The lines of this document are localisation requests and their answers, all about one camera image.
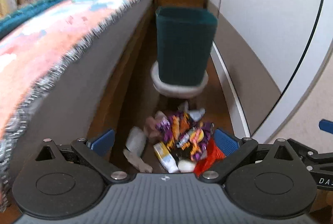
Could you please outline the red plastic bag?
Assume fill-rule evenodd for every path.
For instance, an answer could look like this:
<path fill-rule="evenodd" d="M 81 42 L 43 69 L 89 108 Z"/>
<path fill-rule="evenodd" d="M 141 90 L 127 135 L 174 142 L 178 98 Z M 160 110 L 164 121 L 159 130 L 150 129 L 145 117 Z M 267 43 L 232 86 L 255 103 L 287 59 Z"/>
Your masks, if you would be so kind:
<path fill-rule="evenodd" d="M 195 166 L 194 174 L 197 177 L 207 171 L 215 162 L 226 158 L 226 155 L 217 147 L 214 139 L 208 142 L 206 152 L 207 157 L 199 160 Z"/>

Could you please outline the purple Lays chips bag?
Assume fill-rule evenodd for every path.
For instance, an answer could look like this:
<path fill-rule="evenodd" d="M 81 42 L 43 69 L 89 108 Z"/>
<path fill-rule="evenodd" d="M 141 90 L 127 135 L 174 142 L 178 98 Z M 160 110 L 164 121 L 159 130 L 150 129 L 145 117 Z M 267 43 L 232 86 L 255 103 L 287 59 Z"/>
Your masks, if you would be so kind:
<path fill-rule="evenodd" d="M 163 144 L 175 159 L 197 162 L 207 150 L 213 127 L 211 122 L 195 121 L 189 113 L 178 111 L 158 122 L 156 130 L 162 134 Z"/>

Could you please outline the pink mesh bath sponge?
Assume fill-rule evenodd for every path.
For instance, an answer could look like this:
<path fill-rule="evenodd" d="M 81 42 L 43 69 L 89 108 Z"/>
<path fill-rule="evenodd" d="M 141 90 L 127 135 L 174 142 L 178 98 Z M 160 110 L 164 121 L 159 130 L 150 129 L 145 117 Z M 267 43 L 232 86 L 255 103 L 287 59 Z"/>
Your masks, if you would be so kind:
<path fill-rule="evenodd" d="M 158 131 L 156 126 L 166 118 L 166 115 L 162 111 L 158 111 L 154 117 L 150 116 L 146 119 L 143 127 L 143 132 L 150 143 L 161 141 L 163 135 Z"/>

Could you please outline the dark teal trash bin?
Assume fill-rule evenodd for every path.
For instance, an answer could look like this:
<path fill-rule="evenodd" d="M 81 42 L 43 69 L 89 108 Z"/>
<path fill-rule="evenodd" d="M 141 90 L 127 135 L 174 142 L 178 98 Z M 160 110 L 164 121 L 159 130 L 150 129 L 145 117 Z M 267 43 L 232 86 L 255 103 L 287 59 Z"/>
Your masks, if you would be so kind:
<path fill-rule="evenodd" d="M 160 80 L 170 85 L 200 85 L 217 25 L 217 18 L 203 8 L 159 7 L 156 28 Z"/>

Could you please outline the white tissue piece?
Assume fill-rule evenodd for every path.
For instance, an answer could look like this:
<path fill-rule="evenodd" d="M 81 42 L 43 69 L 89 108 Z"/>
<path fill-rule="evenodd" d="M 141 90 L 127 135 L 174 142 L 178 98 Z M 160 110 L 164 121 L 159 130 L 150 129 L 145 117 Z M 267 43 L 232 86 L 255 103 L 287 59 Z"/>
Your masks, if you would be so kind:
<path fill-rule="evenodd" d="M 135 153 L 130 152 L 128 149 L 124 149 L 123 154 L 126 157 L 127 161 L 141 173 L 152 173 L 152 166 L 146 164 Z"/>

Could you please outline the white crumpled paper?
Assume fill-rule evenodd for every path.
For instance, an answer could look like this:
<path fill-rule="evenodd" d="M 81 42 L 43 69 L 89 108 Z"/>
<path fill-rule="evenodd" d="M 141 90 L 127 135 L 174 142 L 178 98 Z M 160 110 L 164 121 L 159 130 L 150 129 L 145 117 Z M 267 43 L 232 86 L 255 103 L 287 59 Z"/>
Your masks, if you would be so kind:
<path fill-rule="evenodd" d="M 146 147 L 146 142 L 146 134 L 144 134 L 140 128 L 134 126 L 129 132 L 125 146 L 131 153 L 141 157 L 144 148 Z"/>

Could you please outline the white round small object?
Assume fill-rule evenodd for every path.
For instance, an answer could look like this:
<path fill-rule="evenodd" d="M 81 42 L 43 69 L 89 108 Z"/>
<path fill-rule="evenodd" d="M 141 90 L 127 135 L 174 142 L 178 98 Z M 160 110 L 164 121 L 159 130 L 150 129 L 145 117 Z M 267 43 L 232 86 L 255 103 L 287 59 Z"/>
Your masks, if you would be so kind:
<path fill-rule="evenodd" d="M 181 173 L 192 173 L 196 167 L 196 162 L 182 159 L 178 162 L 178 169 Z"/>

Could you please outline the yellow white small carton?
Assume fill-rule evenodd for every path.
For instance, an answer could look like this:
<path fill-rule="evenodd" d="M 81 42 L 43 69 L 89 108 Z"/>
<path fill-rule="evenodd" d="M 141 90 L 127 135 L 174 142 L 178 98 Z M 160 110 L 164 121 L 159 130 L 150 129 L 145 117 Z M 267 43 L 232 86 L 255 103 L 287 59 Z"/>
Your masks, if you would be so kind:
<path fill-rule="evenodd" d="M 168 173 L 177 173 L 179 171 L 175 159 L 163 142 L 154 144 L 153 148 L 160 164 Z"/>

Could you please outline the white wardrobe door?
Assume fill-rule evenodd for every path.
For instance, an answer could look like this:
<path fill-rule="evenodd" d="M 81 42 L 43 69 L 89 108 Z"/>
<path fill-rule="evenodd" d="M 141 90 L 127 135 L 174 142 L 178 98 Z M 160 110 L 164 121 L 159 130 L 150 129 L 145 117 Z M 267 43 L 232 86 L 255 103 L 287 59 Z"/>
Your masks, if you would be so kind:
<path fill-rule="evenodd" d="M 323 0 L 208 0 L 219 25 L 213 61 L 234 133 L 252 136 L 300 69 Z"/>

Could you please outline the white round bin base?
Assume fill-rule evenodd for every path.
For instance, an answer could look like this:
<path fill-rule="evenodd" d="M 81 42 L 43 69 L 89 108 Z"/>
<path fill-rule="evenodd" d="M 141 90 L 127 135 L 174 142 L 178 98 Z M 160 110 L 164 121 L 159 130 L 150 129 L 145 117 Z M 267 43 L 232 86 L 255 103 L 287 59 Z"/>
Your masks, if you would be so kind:
<path fill-rule="evenodd" d="M 154 84 L 154 88 L 163 96 L 178 99 L 190 99 L 197 97 L 203 92 L 208 84 L 208 74 L 204 72 L 203 80 L 199 85 L 196 86 L 182 86 L 182 85 L 171 85 L 162 82 L 159 77 L 159 64 L 157 61 L 154 62 L 151 68 L 151 78 Z"/>

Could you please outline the colourful fringed bed blanket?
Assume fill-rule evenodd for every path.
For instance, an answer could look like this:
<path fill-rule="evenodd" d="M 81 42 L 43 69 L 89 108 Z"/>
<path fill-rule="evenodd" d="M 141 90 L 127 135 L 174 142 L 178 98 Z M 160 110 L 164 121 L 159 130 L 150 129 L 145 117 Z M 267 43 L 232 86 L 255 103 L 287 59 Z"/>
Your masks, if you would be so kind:
<path fill-rule="evenodd" d="M 65 0 L 1 41 L 1 210 L 9 206 L 9 165 L 30 110 L 93 40 L 141 0 Z"/>

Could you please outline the bed with grey frame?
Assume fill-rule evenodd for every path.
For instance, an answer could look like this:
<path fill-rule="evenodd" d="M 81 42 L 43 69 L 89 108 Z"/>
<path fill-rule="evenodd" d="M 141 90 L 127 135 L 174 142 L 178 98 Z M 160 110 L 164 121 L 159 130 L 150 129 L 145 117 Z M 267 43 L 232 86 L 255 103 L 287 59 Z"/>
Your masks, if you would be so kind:
<path fill-rule="evenodd" d="M 152 10 L 152 0 L 136 1 L 35 84 L 1 143 L 6 152 L 1 158 L 5 189 L 43 139 L 68 144 L 87 136 L 99 105 L 106 103 L 107 87 L 122 98 Z"/>

